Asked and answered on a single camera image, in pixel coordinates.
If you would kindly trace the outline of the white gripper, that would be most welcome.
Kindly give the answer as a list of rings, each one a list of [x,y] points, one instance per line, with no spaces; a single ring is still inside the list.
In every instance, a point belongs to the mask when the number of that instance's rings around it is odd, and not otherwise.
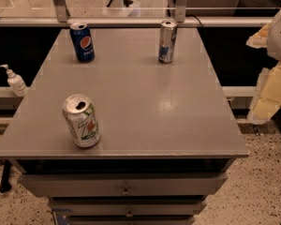
[[[266,23],[247,40],[246,45],[255,49],[267,47],[267,54],[281,61],[281,9],[274,16],[271,25]],[[264,67],[259,74],[247,121],[253,125],[262,125],[268,122],[280,108],[281,62],[278,62],[271,69]]]

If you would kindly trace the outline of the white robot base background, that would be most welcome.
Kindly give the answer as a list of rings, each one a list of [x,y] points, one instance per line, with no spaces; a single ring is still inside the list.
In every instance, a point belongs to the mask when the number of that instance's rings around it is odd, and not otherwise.
[[[107,17],[139,17],[140,2],[137,0],[110,0],[103,8],[102,15]]]

